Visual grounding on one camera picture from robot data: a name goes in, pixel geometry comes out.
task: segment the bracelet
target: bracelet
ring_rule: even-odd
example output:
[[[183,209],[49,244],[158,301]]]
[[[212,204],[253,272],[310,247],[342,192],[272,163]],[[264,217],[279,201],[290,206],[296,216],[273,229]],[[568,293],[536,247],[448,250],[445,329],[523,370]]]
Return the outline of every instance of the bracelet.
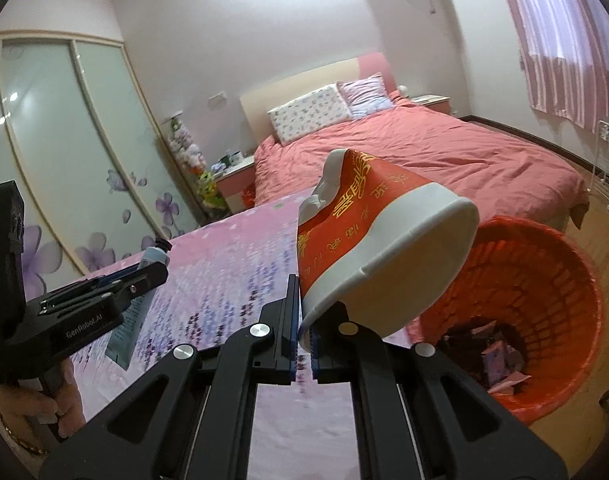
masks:
[[[2,414],[1,413],[0,413],[0,421],[1,421],[2,425],[4,426],[4,429],[7,431],[7,434],[22,449],[30,452],[33,456],[45,456],[45,455],[49,454],[48,451],[42,449],[41,447],[36,447],[33,444],[28,443],[26,440],[23,440],[22,438],[18,438],[17,436],[15,436],[13,434],[13,432],[7,426],[7,423],[2,418]]]

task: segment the handheld device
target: handheld device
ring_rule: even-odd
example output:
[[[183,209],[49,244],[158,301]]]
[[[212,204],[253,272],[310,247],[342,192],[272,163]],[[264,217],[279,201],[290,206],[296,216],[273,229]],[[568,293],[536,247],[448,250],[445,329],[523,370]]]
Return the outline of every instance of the handheld device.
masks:
[[[47,457],[41,480],[244,480],[258,384],[295,379],[299,281],[222,346],[175,347]],[[363,480],[568,480],[562,459],[427,343],[385,343],[336,303],[318,383],[351,386]]]
[[[137,265],[25,301],[22,279],[24,202],[14,181],[0,184],[0,384],[21,384],[53,397],[60,362],[123,322],[131,300],[166,282],[164,264]],[[56,420],[32,421],[49,448],[61,439]]]

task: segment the floral pillow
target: floral pillow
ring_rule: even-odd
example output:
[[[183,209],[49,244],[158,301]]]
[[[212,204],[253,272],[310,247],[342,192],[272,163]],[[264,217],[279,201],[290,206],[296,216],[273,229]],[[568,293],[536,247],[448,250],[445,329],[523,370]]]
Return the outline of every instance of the floral pillow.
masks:
[[[278,140],[286,146],[327,126],[350,121],[351,111],[337,85],[331,84],[269,110],[268,116]]]
[[[353,120],[395,107],[387,94],[381,73],[350,83],[339,82],[337,87],[351,110]]]

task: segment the floral bedspread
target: floral bedspread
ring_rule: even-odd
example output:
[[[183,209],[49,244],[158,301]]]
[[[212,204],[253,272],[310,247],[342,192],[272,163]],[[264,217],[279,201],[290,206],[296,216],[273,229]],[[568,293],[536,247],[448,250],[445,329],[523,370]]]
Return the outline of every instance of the floral bedspread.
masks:
[[[309,194],[296,193],[172,240],[169,279],[156,293],[129,369],[105,357],[109,334],[72,357],[87,420],[175,345],[220,344],[255,322],[264,304],[284,297],[289,274],[297,272],[298,206]],[[404,331],[389,340],[407,344]],[[315,383],[302,349],[296,383],[258,388],[248,478],[359,479],[350,388]]]

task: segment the pink curtain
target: pink curtain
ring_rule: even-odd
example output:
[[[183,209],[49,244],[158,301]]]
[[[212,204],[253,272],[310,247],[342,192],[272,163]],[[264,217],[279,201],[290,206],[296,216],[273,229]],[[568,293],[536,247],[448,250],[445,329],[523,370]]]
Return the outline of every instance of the pink curtain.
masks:
[[[609,15],[600,0],[508,0],[533,108],[594,129],[609,115]]]

